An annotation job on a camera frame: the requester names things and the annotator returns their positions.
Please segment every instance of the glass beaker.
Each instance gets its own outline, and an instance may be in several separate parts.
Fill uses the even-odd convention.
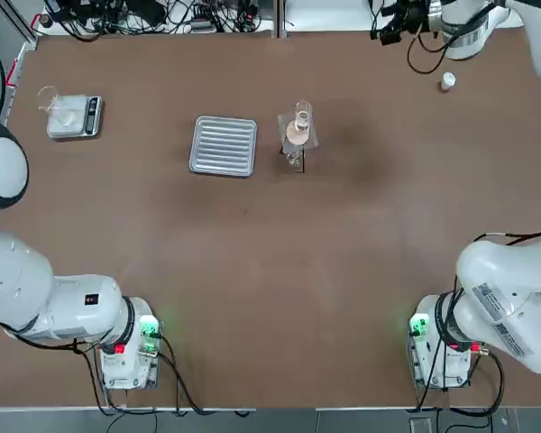
[[[54,86],[41,88],[37,95],[38,109],[43,110],[49,117],[54,118],[61,126],[69,126],[74,122],[74,110],[65,106],[58,90]]]

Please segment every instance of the metal tray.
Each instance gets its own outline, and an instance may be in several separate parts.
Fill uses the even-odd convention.
[[[249,177],[254,167],[256,122],[202,115],[195,124],[189,167],[196,173]]]

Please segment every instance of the floor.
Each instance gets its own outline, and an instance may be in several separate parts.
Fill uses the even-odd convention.
[[[411,433],[410,421],[427,418],[431,430],[417,429],[412,433],[436,432],[436,414],[426,412],[409,414],[404,410],[257,410],[248,418],[241,419],[232,412],[221,412],[208,417],[188,414],[177,419],[169,413],[157,417],[158,433]],[[0,412],[0,433],[97,433],[106,432],[114,418],[103,417],[96,410],[56,411],[3,411]],[[440,415],[439,431],[445,433],[453,424],[485,425],[449,413]],[[117,433],[152,433],[154,417],[126,416],[118,420],[110,430]],[[471,432],[470,428],[452,428],[451,433]],[[493,416],[494,433],[541,433],[541,409],[502,409]]]

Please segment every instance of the digital scale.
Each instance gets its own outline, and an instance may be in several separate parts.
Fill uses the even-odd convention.
[[[49,115],[46,130],[51,139],[92,138],[98,134],[102,120],[102,97],[61,96],[59,104],[65,111],[71,112],[74,119],[70,124],[64,125],[56,116]]]

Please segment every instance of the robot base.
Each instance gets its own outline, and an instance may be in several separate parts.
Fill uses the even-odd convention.
[[[438,299],[436,295],[424,297],[418,304],[417,312],[409,321],[407,351],[410,369],[415,383],[425,387],[439,345],[429,388],[459,388],[467,383],[471,351],[457,352],[441,340],[435,322],[435,305]],[[448,305],[448,298],[444,302],[445,305]]]
[[[130,298],[134,306],[133,334],[124,350],[106,354],[100,351],[102,373],[105,387],[108,389],[132,390],[152,389],[158,383],[160,340],[156,341],[152,352],[144,350],[148,338],[144,335],[143,325],[149,321],[155,324],[153,332],[160,333],[160,323],[152,315],[148,303],[141,298]]]

